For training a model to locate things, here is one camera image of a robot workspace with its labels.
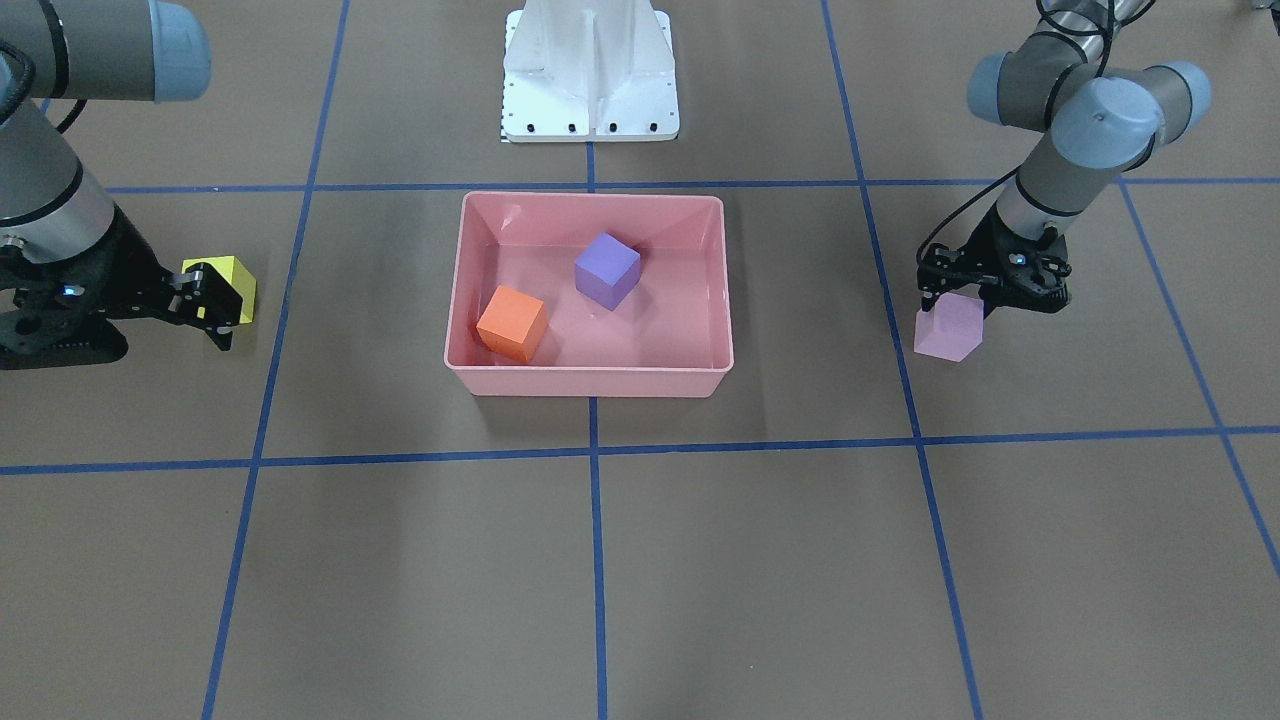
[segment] pink cube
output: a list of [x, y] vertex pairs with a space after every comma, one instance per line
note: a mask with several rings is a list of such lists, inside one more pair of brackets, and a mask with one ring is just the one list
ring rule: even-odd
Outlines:
[[982, 345], [982, 300], [943, 293], [933, 310], [915, 313], [915, 351], [959, 363]]

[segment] pink bin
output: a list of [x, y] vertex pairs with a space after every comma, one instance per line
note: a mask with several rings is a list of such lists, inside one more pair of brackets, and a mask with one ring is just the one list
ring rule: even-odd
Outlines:
[[[602, 232], [640, 252], [640, 283], [612, 313], [573, 287], [573, 261]], [[476, 334], [499, 284], [547, 304], [529, 365]], [[705, 196], [468, 193], [444, 364], [475, 395], [709, 396], [733, 366], [724, 206]]]

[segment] white mounting base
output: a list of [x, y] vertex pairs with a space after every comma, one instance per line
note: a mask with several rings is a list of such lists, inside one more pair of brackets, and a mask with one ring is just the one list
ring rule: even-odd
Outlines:
[[643, 142], [680, 132], [671, 18], [649, 0], [529, 0], [507, 15], [502, 138]]

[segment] block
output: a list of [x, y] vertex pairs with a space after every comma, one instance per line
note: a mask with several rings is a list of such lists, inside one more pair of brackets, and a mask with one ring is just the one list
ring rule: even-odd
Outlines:
[[[223, 255], [221, 258], [196, 258], [195, 260], [183, 260], [182, 272], [188, 273], [191, 269], [200, 263], [206, 263], [212, 265], [218, 274], [223, 275], [230, 286], [232, 290], [241, 296], [241, 322], [239, 324], [247, 325], [253, 322], [253, 302], [257, 299], [257, 279], [244, 268], [239, 261], [239, 258], [234, 255]], [[201, 318], [204, 318], [204, 307], [201, 307]]]
[[489, 350], [527, 365], [547, 333], [547, 305], [500, 284], [480, 315], [476, 332]]
[[600, 233], [573, 263], [573, 284], [579, 292], [611, 311], [637, 282], [640, 254], [609, 233]]
[[915, 351], [959, 363], [982, 345], [982, 300], [943, 293], [933, 310], [915, 313]]

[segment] orange cube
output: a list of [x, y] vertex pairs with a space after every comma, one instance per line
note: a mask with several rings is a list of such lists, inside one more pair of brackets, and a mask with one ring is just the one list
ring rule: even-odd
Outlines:
[[520, 363], [532, 363], [547, 332], [547, 305], [536, 297], [498, 286], [476, 323], [489, 350]]

